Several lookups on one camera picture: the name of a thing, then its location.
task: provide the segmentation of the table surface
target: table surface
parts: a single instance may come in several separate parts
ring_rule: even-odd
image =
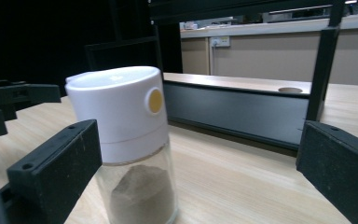
[[[276,91],[309,83],[165,74],[166,79]],[[76,122],[67,97],[19,111],[0,136],[0,188],[6,168]],[[329,85],[321,122],[358,137],[358,86]],[[170,127],[180,223],[350,223],[296,170],[296,158]],[[95,178],[66,223],[108,223]]]

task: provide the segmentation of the wall outlet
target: wall outlet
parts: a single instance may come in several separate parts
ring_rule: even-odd
[[[211,47],[229,47],[229,36],[214,36],[210,38]]]

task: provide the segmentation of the white cap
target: white cap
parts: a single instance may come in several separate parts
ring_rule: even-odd
[[[68,77],[77,120],[97,119],[103,162],[135,161],[168,142],[161,75],[148,66]]]

